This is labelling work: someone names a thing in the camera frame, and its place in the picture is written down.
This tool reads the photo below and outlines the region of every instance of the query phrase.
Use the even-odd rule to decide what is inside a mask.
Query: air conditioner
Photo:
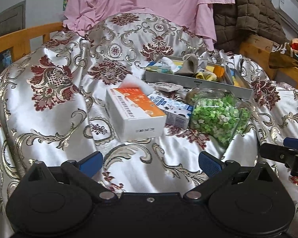
[[[271,0],[281,19],[298,34],[298,7],[291,0]]]

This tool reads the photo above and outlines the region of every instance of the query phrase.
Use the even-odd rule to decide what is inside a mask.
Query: black clamp
[[[8,200],[6,214],[13,238],[146,235],[180,237],[289,237],[294,204],[266,162],[241,167],[206,152],[199,165],[210,177],[180,193],[117,195],[90,177],[102,156],[68,160],[48,168],[37,161]]]

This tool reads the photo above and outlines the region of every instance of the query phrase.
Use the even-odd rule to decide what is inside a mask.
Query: wooden headboard
[[[9,49],[12,62],[31,52],[30,39],[42,36],[43,43],[49,41],[50,33],[62,30],[62,22],[49,23],[32,28],[22,29],[0,37],[0,52]]]

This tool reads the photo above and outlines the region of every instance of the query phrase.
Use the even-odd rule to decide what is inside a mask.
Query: medicine box
[[[109,88],[106,109],[121,142],[159,137],[166,115],[138,88]]]
[[[182,129],[188,127],[193,110],[192,106],[157,94],[151,94],[149,98],[167,115],[166,124]]]

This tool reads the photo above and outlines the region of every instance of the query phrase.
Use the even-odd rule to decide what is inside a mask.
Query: pink sheet
[[[108,16],[120,12],[150,12],[186,26],[203,36],[209,50],[216,41],[213,3],[235,3],[235,0],[68,0],[64,26],[84,35]]]

